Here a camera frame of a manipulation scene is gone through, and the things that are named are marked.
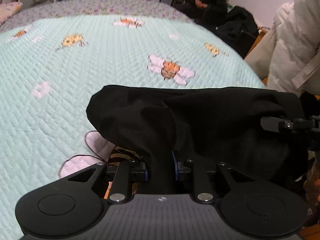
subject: pillow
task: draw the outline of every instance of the pillow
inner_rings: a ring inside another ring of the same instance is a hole
[[[0,4],[0,25],[21,10],[22,2]]]

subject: bed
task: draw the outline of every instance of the bed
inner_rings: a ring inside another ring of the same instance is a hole
[[[19,239],[14,207],[58,179],[84,135],[91,95],[104,85],[263,88],[223,41],[172,7],[73,0],[21,11],[0,27],[0,239]]]

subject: bee pattern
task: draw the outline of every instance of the bee pattern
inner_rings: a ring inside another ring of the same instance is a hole
[[[213,54],[213,57],[217,57],[220,54],[220,49],[210,43],[205,43],[204,46]],[[229,54],[226,52],[222,52],[223,56],[229,57]]]
[[[112,26],[127,26],[128,28],[142,27],[144,22],[139,22],[137,19],[120,18],[120,21],[115,20]]]
[[[83,41],[82,35],[75,33],[73,35],[65,37],[63,39],[63,42],[61,43],[62,47],[57,48],[56,51],[64,49],[66,47],[71,47],[75,44],[79,44],[79,46],[81,47],[89,45],[89,43]]]
[[[164,79],[173,79],[180,86],[186,86],[187,81],[185,79],[193,78],[196,75],[194,71],[187,67],[181,67],[177,63],[164,60],[155,55],[149,55],[149,60],[151,62],[147,67],[149,71],[161,74]]]
[[[24,35],[25,33],[27,33],[26,30],[19,31],[19,32],[17,32],[17,33],[14,35],[14,38],[21,37],[21,36]]]
[[[24,28],[23,30],[20,30],[18,31],[17,33],[15,33],[9,40],[8,42],[10,41],[13,41],[17,38],[20,38],[21,36],[25,35],[31,28],[33,27],[33,25],[28,25],[26,28]]]

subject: silver bolt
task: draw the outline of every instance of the silver bolt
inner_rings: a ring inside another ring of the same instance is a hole
[[[210,193],[200,193],[197,198],[201,201],[210,201],[213,199],[213,196]]]
[[[120,202],[125,199],[125,195],[123,195],[121,193],[114,193],[109,197],[109,199],[112,201]]]

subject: floral bedsheet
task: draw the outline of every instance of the floral bedsheet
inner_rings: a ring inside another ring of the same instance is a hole
[[[140,15],[192,22],[186,15],[165,3],[144,0],[68,0],[22,10],[0,27],[0,33],[43,18],[82,14]]]

